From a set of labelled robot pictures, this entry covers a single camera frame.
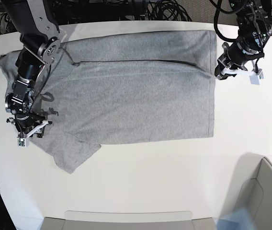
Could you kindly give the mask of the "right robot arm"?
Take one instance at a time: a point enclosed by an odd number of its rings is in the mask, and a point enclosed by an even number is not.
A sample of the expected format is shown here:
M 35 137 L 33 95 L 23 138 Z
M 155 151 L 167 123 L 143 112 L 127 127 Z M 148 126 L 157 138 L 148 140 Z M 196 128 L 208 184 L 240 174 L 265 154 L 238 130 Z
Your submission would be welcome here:
M 5 98 L 5 107 L 14 117 L 9 122 L 18 131 L 22 146 L 32 135 L 43 137 L 51 123 L 33 111 L 33 106 L 49 79 L 58 51 L 59 26 L 46 0 L 3 0 L 2 4 L 15 29 L 21 34 L 23 49 L 16 60 L 17 79 Z

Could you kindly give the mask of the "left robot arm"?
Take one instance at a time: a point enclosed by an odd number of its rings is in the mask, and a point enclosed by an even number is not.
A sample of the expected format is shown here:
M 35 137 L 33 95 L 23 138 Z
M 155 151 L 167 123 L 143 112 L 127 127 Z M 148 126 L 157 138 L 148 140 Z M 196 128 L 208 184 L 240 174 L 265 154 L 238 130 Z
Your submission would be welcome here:
M 215 77 L 225 80 L 229 76 L 246 75 L 253 81 L 262 79 L 258 61 L 265 56 L 264 47 L 272 36 L 270 0 L 230 0 L 230 11 L 222 9 L 222 1 L 210 1 L 215 7 L 214 30 L 224 41 L 223 54 L 217 59 Z M 237 16 L 238 36 L 227 38 L 218 29 L 219 14 Z

